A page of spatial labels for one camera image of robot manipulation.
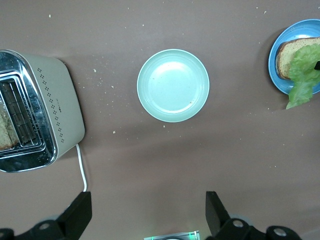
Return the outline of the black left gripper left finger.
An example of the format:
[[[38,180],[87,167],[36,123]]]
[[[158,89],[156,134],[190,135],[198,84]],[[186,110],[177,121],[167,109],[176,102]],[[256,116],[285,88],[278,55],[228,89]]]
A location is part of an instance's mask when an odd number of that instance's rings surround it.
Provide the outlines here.
[[[14,240],[79,240],[91,219],[91,192],[81,192],[57,219],[39,222]]]

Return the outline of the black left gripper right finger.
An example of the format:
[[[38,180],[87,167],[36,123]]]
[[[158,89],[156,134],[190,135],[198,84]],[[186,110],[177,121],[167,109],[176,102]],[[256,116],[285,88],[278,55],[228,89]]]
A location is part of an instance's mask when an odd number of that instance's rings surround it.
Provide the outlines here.
[[[211,233],[205,240],[265,240],[265,234],[245,220],[230,217],[215,191],[206,192],[205,218]]]

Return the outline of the green lettuce leaf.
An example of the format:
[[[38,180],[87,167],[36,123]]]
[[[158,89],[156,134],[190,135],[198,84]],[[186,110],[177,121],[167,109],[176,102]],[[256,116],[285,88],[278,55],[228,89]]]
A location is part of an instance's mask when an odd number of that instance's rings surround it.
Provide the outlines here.
[[[315,69],[319,61],[320,44],[304,46],[294,54],[288,72],[293,88],[288,94],[287,110],[305,104],[313,97],[313,87],[320,83],[320,70]]]

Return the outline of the brown toast slice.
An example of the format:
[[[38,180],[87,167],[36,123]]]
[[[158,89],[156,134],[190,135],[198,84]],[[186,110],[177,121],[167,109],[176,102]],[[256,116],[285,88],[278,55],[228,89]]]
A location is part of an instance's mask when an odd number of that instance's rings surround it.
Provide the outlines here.
[[[0,151],[13,148],[19,139],[10,116],[2,100],[0,100]]]
[[[298,38],[283,42],[276,52],[275,67],[277,75],[281,79],[289,80],[290,63],[293,60],[296,52],[305,46],[311,46],[314,44],[320,45],[320,36]]]

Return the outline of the blue round plate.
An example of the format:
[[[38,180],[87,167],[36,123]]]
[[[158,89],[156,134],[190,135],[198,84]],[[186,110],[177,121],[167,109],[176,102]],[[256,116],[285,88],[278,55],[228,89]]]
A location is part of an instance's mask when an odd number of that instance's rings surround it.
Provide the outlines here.
[[[268,72],[275,87],[284,94],[289,94],[294,83],[278,76],[276,56],[282,43],[301,38],[320,37],[320,19],[305,19],[287,27],[274,41],[268,58]]]

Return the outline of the mint green round plate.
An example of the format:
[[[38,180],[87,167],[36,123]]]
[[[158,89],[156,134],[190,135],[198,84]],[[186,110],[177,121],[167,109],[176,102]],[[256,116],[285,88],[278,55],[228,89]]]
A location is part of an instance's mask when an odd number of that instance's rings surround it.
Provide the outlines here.
[[[166,49],[143,64],[136,89],[148,114],[163,122],[178,123],[203,108],[210,92],[210,78],[205,65],[192,53]]]

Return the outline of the beige chrome toaster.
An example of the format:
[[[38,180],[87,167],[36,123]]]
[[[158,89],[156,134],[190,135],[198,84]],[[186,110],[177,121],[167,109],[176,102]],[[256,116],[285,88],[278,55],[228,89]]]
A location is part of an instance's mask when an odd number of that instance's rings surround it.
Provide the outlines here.
[[[54,57],[0,50],[0,100],[19,140],[0,150],[2,172],[47,167],[85,135],[71,76]]]

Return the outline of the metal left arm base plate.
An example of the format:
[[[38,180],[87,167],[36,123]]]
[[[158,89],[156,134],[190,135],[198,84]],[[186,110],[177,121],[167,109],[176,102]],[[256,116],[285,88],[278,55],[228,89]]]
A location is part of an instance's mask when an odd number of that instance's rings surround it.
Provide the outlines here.
[[[201,240],[198,230],[144,237],[143,240]]]

